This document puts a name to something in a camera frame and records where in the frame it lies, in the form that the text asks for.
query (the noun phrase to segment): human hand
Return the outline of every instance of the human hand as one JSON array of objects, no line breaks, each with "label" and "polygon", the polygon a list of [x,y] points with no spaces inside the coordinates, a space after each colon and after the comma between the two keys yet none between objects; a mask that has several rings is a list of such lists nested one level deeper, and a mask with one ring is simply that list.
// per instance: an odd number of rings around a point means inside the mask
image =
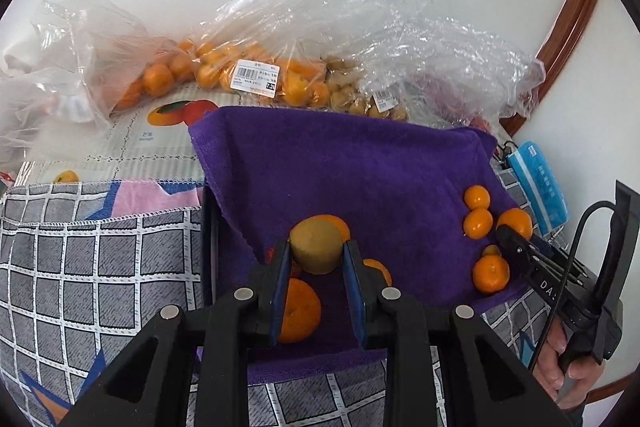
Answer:
[{"label": "human hand", "polygon": [[[566,335],[562,329],[562,322],[557,317],[551,323],[546,341],[538,363],[533,369],[533,376],[553,399],[558,400],[558,390],[564,384],[564,375],[558,365],[558,355],[566,349]],[[558,402],[560,409],[572,409],[584,402],[587,393],[604,371],[604,362],[598,364],[593,357],[581,357],[574,360],[567,370],[569,378],[575,380],[575,385],[566,396]]]}]

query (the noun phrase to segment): orange fruit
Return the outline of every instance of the orange fruit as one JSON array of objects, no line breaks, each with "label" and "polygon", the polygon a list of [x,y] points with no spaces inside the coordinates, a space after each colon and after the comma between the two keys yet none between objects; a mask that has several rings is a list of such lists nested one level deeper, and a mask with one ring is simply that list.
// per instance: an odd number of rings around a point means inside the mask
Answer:
[{"label": "orange fruit", "polygon": [[193,78],[193,62],[186,53],[178,53],[169,63],[169,70],[177,82],[187,82]]},{"label": "orange fruit", "polygon": [[190,53],[193,49],[193,41],[191,39],[183,39],[178,42],[178,49],[184,51],[185,53]]},{"label": "orange fruit", "polygon": [[174,87],[174,76],[164,64],[155,64],[146,68],[142,75],[142,85],[151,98],[164,96]]},{"label": "orange fruit", "polygon": [[349,230],[349,227],[338,216],[332,216],[331,214],[319,214],[319,216],[314,217],[321,217],[322,219],[326,219],[327,221],[329,221],[329,223],[334,225],[334,227],[340,231],[343,242],[351,239],[351,231]]},{"label": "orange fruit", "polygon": [[484,250],[482,250],[482,256],[485,255],[502,255],[500,253],[500,249],[496,245],[489,245]]},{"label": "orange fruit", "polygon": [[142,80],[137,78],[134,80],[122,95],[122,98],[113,108],[114,110],[129,109],[134,107],[142,96]]},{"label": "orange fruit", "polygon": [[212,50],[209,53],[205,53],[200,57],[203,64],[210,64],[211,66],[222,66],[227,58],[220,50]]},{"label": "orange fruit", "polygon": [[78,183],[80,178],[75,171],[63,171],[53,180],[54,183]]},{"label": "orange fruit", "polygon": [[196,49],[196,57],[202,57],[202,55],[206,55],[207,53],[213,51],[216,47],[211,42],[203,42]]},{"label": "orange fruit", "polygon": [[370,266],[372,268],[379,269],[382,272],[382,275],[385,276],[386,285],[393,286],[389,270],[387,270],[386,266],[380,263],[380,261],[376,261],[375,259],[363,259],[362,263],[364,264],[364,266]]},{"label": "orange fruit", "polygon": [[247,60],[255,62],[273,62],[273,57],[260,44],[251,44],[242,54]]},{"label": "orange fruit", "polygon": [[494,225],[494,216],[485,208],[476,208],[465,217],[462,228],[465,230],[466,237],[471,239],[482,239],[491,232]]},{"label": "orange fruit", "polygon": [[226,60],[238,60],[242,57],[242,51],[238,44],[225,44],[220,48],[220,51],[225,54]]},{"label": "orange fruit", "polygon": [[491,204],[491,196],[489,191],[482,187],[482,185],[474,185],[465,190],[465,204],[469,210],[476,210],[476,208],[489,208]]},{"label": "orange fruit", "polygon": [[311,95],[309,83],[300,74],[287,72],[282,85],[282,98],[292,107],[306,105]]},{"label": "orange fruit", "polygon": [[321,314],[320,299],[313,288],[300,279],[289,279],[278,342],[291,344],[305,340],[320,324]]},{"label": "orange fruit", "polygon": [[296,60],[290,58],[286,60],[287,71],[292,71],[303,76],[308,81],[322,80],[326,77],[326,64],[322,60]]},{"label": "orange fruit", "polygon": [[331,100],[331,93],[324,82],[314,82],[309,86],[311,91],[310,107],[326,107]]},{"label": "orange fruit", "polygon": [[218,85],[220,79],[220,68],[203,64],[196,73],[196,82],[202,89],[212,89]]},{"label": "orange fruit", "polygon": [[518,232],[527,241],[533,235],[533,223],[531,216],[521,208],[510,208],[503,212],[498,218],[496,227],[500,225],[509,225],[513,230]]},{"label": "orange fruit", "polygon": [[168,66],[172,58],[174,58],[174,55],[175,53],[172,51],[170,52],[168,50],[156,50],[156,52],[154,53],[154,58],[151,61],[150,65],[164,64],[165,66]]},{"label": "orange fruit", "polygon": [[220,87],[225,91],[234,91],[231,89],[231,81],[233,80],[235,70],[236,64],[234,62],[228,63],[220,70]]},{"label": "orange fruit", "polygon": [[509,282],[509,263],[499,255],[485,255],[474,265],[474,286],[479,292],[490,295],[502,290]]}]

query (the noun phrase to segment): barcode sticker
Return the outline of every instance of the barcode sticker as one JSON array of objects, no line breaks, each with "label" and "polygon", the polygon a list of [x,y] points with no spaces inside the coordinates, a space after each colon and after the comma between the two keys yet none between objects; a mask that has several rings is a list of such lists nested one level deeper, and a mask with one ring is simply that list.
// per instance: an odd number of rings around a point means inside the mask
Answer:
[{"label": "barcode sticker", "polygon": [[379,112],[388,111],[398,105],[398,100],[396,100],[396,97],[394,97],[388,89],[374,91],[373,101],[376,102],[376,107]]},{"label": "barcode sticker", "polygon": [[231,79],[231,89],[274,98],[279,72],[279,66],[253,60],[238,60],[234,77]]}]

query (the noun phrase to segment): pink fabric patch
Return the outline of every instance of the pink fabric patch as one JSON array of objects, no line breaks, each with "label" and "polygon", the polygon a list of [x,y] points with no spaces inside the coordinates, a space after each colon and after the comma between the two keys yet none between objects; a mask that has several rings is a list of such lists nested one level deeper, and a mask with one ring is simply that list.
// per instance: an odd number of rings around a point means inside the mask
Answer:
[{"label": "pink fabric patch", "polygon": [[167,194],[153,180],[122,181],[113,201],[111,217],[148,214],[185,206],[200,206],[201,188]]}]

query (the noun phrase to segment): purple towel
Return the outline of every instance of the purple towel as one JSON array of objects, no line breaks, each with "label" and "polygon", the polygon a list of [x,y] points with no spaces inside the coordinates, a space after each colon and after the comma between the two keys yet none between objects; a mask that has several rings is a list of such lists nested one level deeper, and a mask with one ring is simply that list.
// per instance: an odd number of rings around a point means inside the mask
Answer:
[{"label": "purple towel", "polygon": [[[246,284],[278,237],[306,217],[344,219],[362,256],[388,268],[394,286],[426,305],[472,305],[477,312],[519,296],[512,273],[485,297],[471,270],[490,238],[464,237],[463,193],[484,185],[498,216],[516,206],[489,165],[495,140],[470,128],[413,124],[306,110],[223,107],[190,127],[191,140],[222,210],[220,292]],[[307,340],[252,352],[249,382],[332,373],[380,360],[358,348],[342,274],[304,274],[322,302]]]}]

